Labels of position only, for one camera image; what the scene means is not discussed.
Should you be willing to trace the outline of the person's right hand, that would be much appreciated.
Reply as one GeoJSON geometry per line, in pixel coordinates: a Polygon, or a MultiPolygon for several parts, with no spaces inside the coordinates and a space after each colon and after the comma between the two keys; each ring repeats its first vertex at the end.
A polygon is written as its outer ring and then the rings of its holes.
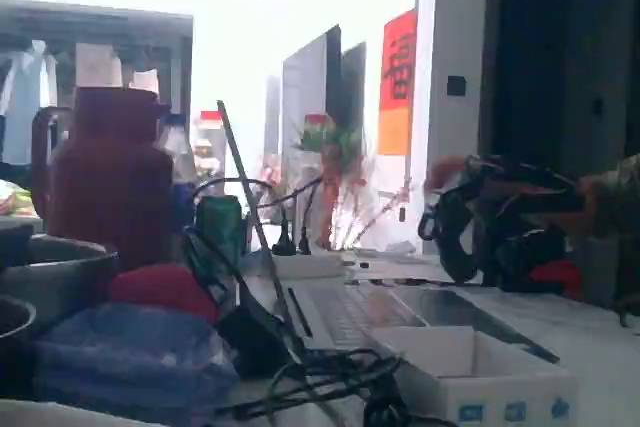
{"type": "Polygon", "coordinates": [[[424,183],[426,192],[440,190],[457,174],[464,170],[466,156],[443,157],[427,170],[424,183]]]}

